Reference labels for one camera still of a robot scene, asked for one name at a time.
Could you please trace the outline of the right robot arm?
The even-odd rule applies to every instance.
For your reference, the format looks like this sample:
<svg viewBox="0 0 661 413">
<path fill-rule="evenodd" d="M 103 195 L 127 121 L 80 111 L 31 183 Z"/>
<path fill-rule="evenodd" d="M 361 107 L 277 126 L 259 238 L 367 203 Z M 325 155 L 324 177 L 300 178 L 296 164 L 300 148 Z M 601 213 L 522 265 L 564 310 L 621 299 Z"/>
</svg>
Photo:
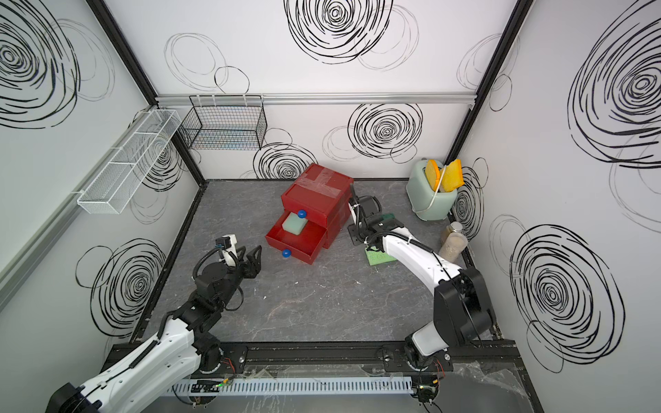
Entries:
<svg viewBox="0 0 661 413">
<path fill-rule="evenodd" d="M 497 315 L 480 271 L 442 258 L 399 220 L 385 218 L 376 197 L 357 195 L 353 185 L 349 193 L 352 243 L 395 258 L 433 295 L 432 320 L 405 339 L 406 358 L 413 369 L 424 370 L 437 353 L 480 340 L 494 327 Z"/>
</svg>

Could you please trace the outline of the red drawer cabinet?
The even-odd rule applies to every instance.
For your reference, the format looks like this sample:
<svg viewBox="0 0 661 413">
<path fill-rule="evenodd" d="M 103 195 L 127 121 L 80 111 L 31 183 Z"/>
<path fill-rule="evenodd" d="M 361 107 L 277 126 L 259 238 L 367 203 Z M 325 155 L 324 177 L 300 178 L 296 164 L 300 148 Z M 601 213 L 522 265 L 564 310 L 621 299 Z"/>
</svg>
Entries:
<svg viewBox="0 0 661 413">
<path fill-rule="evenodd" d="M 317 163 L 312 163 L 294 181 L 293 184 L 296 183 L 304 188 L 311 189 L 321 194 L 326 194 L 328 196 L 331 196 L 337 194 L 337 191 L 335 189 L 331 189 L 330 187 L 339 188 L 345 182 L 349 182 L 349 180 L 352 180 L 354 182 L 354 180 L 351 177 L 348 177 L 334 170 L 325 168 L 324 166 L 318 165 Z M 330 227 L 326 228 L 327 239 L 324 244 L 325 249 L 330 248 L 330 246 L 334 242 L 335 238 L 339 234 L 342 226 L 344 225 L 344 223 L 348 218 L 349 218 L 349 214 L 346 217 L 341 217 L 336 223 L 331 224 Z"/>
</svg>

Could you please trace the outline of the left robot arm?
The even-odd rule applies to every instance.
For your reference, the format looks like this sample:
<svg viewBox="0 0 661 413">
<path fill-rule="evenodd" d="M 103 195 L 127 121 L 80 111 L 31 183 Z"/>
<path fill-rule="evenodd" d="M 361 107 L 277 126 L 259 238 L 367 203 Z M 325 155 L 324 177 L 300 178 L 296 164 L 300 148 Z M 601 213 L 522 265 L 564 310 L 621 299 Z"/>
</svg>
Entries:
<svg viewBox="0 0 661 413">
<path fill-rule="evenodd" d="M 230 311 L 241 283 L 262 269 L 262 247 L 208 251 L 194 266 L 189 299 L 161 319 L 147 342 L 80 386 L 67 383 L 48 401 L 48 412 L 141 412 L 199 368 L 215 372 L 223 361 L 210 330 Z"/>
</svg>

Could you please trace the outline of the light green sponge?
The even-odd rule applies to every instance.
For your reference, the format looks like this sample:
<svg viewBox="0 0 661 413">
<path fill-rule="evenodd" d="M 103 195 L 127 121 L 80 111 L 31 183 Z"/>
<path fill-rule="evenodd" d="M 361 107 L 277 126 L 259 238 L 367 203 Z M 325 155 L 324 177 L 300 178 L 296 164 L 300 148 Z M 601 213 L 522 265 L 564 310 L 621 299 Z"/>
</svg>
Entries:
<svg viewBox="0 0 661 413">
<path fill-rule="evenodd" d="M 365 253 L 370 267 L 385 263 L 397 262 L 397 259 L 395 257 L 390 256 L 389 254 L 382 251 L 377 251 L 374 249 L 367 248 L 365 249 Z"/>
</svg>

